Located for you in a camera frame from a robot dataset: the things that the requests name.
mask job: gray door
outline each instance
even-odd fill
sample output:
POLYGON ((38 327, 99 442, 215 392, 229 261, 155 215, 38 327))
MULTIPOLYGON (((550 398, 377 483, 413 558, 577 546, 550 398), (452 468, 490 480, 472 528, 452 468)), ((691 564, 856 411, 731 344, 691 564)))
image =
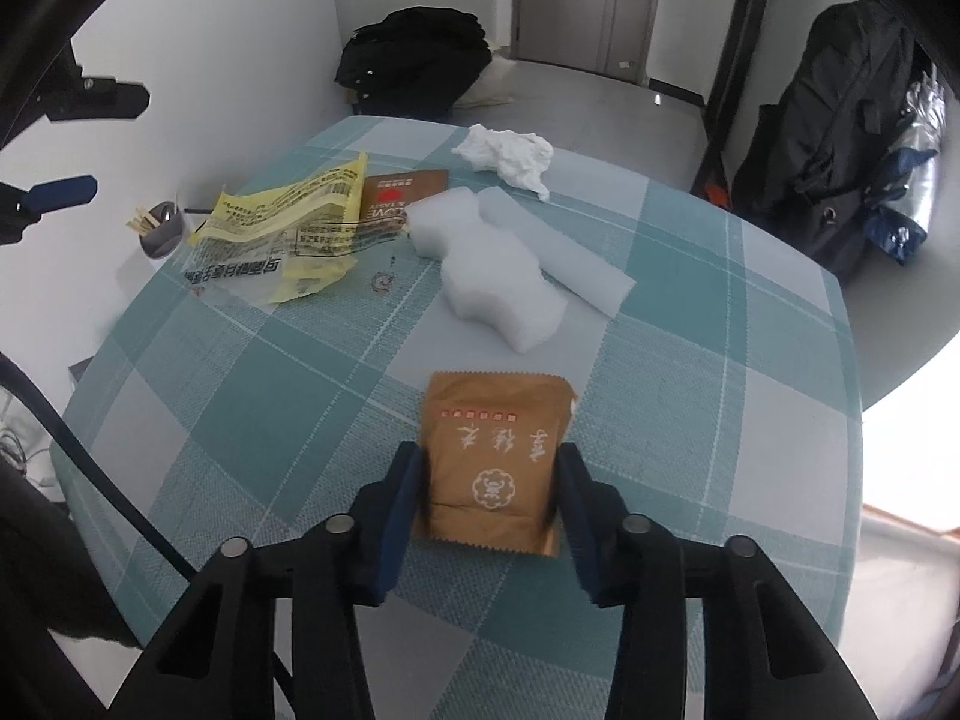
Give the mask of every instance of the gray door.
POLYGON ((518 0, 517 58, 636 81, 653 0, 518 0))

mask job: teal plaid tablecloth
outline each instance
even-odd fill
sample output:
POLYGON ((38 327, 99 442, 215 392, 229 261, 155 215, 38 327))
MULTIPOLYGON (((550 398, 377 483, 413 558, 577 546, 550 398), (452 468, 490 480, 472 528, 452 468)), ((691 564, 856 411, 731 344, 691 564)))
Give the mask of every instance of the teal plaid tablecloth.
MULTIPOLYGON (((464 129, 354 117, 247 186, 287 184, 368 151, 373 173, 447 167, 451 186, 498 184, 450 153, 464 129)), ((540 370, 582 395, 569 438, 633 511, 722 542, 750 533, 836 640, 860 507, 860 400, 835 279, 698 199, 557 151, 549 204, 526 208, 637 279, 606 320, 571 297, 553 340, 512 354, 454 319, 436 263, 407 240, 364 252, 319 295, 261 310, 174 260, 85 372, 66 419, 194 565, 218 544, 299 536, 342 511, 416 437, 433 370, 540 370), (394 276, 378 295, 371 279, 394 276)), ((56 453, 94 562, 147 641, 184 582, 56 453)), ((690 614, 689 689, 703 689, 690 614)), ((592 608, 569 555, 414 542, 400 584, 360 614, 378 717, 601 717, 617 610, 592 608)))

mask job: gray cup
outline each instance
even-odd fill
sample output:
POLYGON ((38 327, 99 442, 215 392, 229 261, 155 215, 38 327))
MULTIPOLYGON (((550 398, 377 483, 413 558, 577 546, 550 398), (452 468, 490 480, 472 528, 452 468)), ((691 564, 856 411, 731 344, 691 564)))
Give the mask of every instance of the gray cup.
POLYGON ((184 240, 184 215, 171 200, 155 205, 150 213, 160 222, 160 226, 140 239, 140 248, 150 259, 160 260, 184 240))

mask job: brown paper packet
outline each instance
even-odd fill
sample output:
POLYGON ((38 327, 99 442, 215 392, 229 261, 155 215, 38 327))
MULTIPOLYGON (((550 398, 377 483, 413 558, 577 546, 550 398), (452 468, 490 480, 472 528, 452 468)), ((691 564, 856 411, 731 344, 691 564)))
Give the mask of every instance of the brown paper packet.
POLYGON ((421 414, 426 535, 557 555, 553 461, 575 397, 560 376, 435 373, 421 414))
POLYGON ((446 189, 448 170, 411 170, 390 175, 370 175, 363 181, 360 220, 402 217, 410 203, 446 189))

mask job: black backpack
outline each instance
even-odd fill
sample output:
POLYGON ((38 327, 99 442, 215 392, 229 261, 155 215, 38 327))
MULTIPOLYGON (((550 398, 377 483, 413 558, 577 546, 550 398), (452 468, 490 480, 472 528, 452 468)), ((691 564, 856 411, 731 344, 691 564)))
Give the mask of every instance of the black backpack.
POLYGON ((335 80, 356 93, 354 113, 442 121, 490 61, 477 16, 411 7, 357 29, 335 80))
POLYGON ((733 210, 841 279, 866 248, 863 194, 896 136, 913 37, 878 0, 832 5, 779 103, 760 106, 733 210))

